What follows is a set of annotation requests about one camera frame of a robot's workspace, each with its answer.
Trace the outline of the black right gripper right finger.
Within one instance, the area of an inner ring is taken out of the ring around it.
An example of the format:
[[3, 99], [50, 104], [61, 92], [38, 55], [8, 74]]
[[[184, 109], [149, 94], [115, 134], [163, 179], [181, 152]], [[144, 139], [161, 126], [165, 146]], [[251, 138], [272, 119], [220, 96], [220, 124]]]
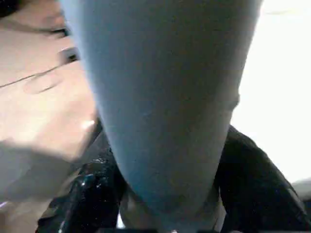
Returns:
[[292, 185], [267, 154], [233, 126], [215, 183], [226, 211], [223, 233], [311, 229], [311, 220]]

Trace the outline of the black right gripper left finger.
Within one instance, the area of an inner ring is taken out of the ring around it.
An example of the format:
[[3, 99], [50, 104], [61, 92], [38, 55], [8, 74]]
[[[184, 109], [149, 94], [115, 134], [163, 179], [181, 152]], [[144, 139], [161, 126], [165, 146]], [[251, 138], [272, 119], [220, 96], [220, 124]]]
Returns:
[[37, 222], [38, 233], [98, 233], [117, 227], [126, 183], [101, 123], [84, 152], [88, 162], [64, 194], [55, 197]]

